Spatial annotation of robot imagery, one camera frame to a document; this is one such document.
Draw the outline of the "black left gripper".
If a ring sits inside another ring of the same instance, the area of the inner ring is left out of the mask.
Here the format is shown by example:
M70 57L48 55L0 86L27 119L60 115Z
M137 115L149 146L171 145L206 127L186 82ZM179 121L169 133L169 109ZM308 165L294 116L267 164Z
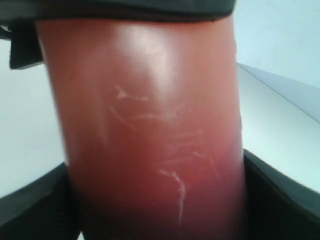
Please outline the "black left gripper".
M25 70L43 63L42 50L34 23L1 24L0 38L10 42L9 68L11 70Z

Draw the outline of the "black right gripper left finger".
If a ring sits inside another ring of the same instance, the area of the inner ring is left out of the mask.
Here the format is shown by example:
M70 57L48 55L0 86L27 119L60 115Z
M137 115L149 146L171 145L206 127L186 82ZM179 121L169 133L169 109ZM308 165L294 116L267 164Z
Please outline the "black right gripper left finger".
M76 240L80 233L64 164L0 199L2 240Z

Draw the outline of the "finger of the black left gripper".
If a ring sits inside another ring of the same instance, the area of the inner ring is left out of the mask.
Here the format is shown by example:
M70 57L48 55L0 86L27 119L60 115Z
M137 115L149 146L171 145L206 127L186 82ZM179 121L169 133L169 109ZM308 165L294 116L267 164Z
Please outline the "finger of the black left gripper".
M202 22L228 17L234 0L2 0L0 22L59 19L120 19Z

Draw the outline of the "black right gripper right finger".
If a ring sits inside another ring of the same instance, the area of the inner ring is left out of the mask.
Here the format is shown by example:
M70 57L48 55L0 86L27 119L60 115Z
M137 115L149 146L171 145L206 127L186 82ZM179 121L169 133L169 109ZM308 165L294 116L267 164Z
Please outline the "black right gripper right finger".
M318 240L320 194L244 151L249 240Z

